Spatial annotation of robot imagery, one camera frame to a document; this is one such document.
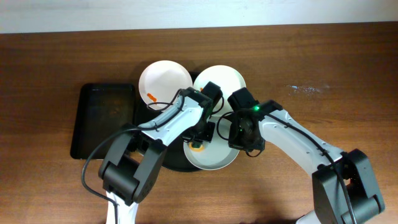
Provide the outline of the rectangular black tray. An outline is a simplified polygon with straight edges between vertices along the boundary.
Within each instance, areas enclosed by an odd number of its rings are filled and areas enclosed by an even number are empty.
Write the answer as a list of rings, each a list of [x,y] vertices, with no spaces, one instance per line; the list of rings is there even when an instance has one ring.
[[[87,83],[80,90],[70,156],[87,159],[103,140],[132,123],[134,85],[128,83]]]

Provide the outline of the white plate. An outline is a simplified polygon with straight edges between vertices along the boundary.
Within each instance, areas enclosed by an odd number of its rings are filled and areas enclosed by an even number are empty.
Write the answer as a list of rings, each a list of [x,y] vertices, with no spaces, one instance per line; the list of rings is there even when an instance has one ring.
[[[189,72],[179,63],[161,60],[150,64],[139,79],[139,94],[145,104],[155,103],[150,107],[159,110],[169,103],[179,89],[193,86]]]
[[[195,149],[191,143],[183,144],[183,151],[188,161],[202,170],[222,169],[232,163],[239,154],[238,149],[228,146],[228,141],[221,139],[217,130],[213,131],[211,142],[204,142]]]
[[[213,82],[221,88],[224,98],[224,105],[222,105],[222,100],[220,100],[214,107],[215,117],[220,117],[221,115],[232,111],[233,109],[228,103],[228,97],[236,90],[246,87],[246,82],[243,76],[234,68],[226,65],[215,65],[204,69],[195,81],[193,82],[193,87],[196,90],[202,90],[208,82]]]

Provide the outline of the green yellow sponge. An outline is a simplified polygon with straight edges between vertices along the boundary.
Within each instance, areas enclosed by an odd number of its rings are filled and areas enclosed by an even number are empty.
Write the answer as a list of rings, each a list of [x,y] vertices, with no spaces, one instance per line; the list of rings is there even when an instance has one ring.
[[[190,142],[188,147],[193,152],[202,152],[205,147],[200,142]]]

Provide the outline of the round black tray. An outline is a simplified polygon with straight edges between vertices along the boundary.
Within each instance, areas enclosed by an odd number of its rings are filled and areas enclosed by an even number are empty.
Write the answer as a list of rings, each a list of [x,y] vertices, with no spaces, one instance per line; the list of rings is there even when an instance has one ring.
[[[192,76],[196,79],[198,75],[192,74]],[[220,134],[228,134],[229,133],[229,126],[230,123],[227,121],[220,121],[221,117],[215,117],[214,114],[218,111],[212,113],[212,115],[208,118],[208,122],[212,122],[215,124],[214,130],[217,130],[218,135]],[[184,151],[183,151],[183,144],[190,143],[190,141],[184,141],[181,135],[171,142],[167,148],[167,153],[165,155],[165,159],[163,161],[163,166],[170,169],[175,170],[178,172],[195,172],[199,169],[192,165],[188,159],[186,158]]]

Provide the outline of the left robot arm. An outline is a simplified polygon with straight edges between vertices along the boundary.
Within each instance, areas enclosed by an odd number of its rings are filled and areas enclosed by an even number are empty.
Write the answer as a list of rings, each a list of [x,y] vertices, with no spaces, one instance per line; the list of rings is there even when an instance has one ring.
[[[106,199],[113,204],[114,222],[133,221],[136,209],[153,188],[169,145],[182,138],[193,146],[210,142],[214,123],[208,122],[222,97],[221,88],[208,82],[199,91],[181,89],[176,101],[156,118],[138,126],[126,124],[114,136],[98,175]]]

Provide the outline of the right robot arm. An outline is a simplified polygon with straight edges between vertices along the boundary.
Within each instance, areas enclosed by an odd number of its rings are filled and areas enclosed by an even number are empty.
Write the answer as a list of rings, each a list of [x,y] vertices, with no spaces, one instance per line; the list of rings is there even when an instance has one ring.
[[[260,103],[247,88],[231,94],[229,147],[262,152],[270,142],[312,178],[314,209],[297,223],[365,223],[385,210],[369,158],[328,144],[273,100]]]

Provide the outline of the white plate bottom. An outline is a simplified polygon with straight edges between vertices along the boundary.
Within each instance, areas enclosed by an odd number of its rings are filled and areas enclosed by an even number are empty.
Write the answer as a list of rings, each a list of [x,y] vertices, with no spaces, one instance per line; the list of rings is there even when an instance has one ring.
[[[191,143],[183,144],[183,151],[188,161],[202,170],[222,169],[232,163],[239,154],[238,149],[228,146],[228,141],[221,139],[217,130],[213,131],[211,142],[204,142],[195,149]]]

